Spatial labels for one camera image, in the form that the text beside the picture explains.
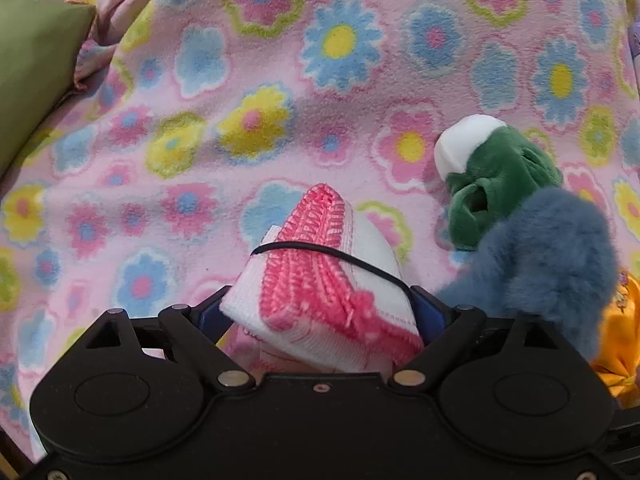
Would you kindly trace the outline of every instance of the pink knitted trim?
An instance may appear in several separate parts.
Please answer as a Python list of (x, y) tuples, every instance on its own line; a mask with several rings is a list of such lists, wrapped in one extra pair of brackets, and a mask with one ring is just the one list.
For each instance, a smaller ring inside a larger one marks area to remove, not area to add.
[[(296, 240), (340, 249), (346, 207), (331, 187), (317, 184), (300, 199), (276, 241)], [(317, 331), (314, 327), (320, 324), (383, 351), (396, 363), (404, 363), (422, 349), (420, 337), (382, 319), (373, 293), (354, 290), (340, 261), (327, 254), (270, 251), (259, 312), (270, 330), (291, 331), (298, 343), (312, 339)]]

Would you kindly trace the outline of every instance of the blue plush toy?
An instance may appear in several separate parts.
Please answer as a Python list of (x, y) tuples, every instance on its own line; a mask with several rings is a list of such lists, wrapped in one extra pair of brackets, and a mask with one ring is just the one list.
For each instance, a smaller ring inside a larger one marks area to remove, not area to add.
[(436, 297), (450, 306), (477, 306), (491, 317), (538, 314), (590, 360), (617, 278), (600, 211), (563, 189), (545, 188), (495, 224), (468, 268)]

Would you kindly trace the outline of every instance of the fleece blanket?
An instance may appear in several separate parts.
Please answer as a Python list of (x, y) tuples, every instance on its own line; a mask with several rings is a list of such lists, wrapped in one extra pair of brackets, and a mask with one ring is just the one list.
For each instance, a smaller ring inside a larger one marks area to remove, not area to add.
[(625, 0), (77, 0), (78, 92), (2, 189), (0, 424), (25, 452), (37, 381), (103, 310), (233, 283), (309, 186), (450, 280), (438, 134), (487, 113), (553, 158), (640, 274), (640, 102)]

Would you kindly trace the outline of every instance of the green plush toy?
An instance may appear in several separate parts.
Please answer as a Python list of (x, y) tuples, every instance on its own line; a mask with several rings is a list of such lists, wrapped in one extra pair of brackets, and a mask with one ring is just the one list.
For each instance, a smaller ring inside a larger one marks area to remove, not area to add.
[(445, 130), (434, 148), (436, 168), (451, 194), (449, 235), (474, 250), (495, 221), (562, 173), (518, 130), (486, 115), (465, 117)]

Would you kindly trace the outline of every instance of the orange fabric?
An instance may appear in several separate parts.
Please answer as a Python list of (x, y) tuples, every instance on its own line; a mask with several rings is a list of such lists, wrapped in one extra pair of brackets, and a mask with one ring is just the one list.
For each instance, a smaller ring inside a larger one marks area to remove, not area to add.
[(600, 325), (600, 353), (591, 366), (623, 408), (640, 399), (636, 368), (640, 365), (640, 284), (620, 270), (618, 291), (605, 307)]

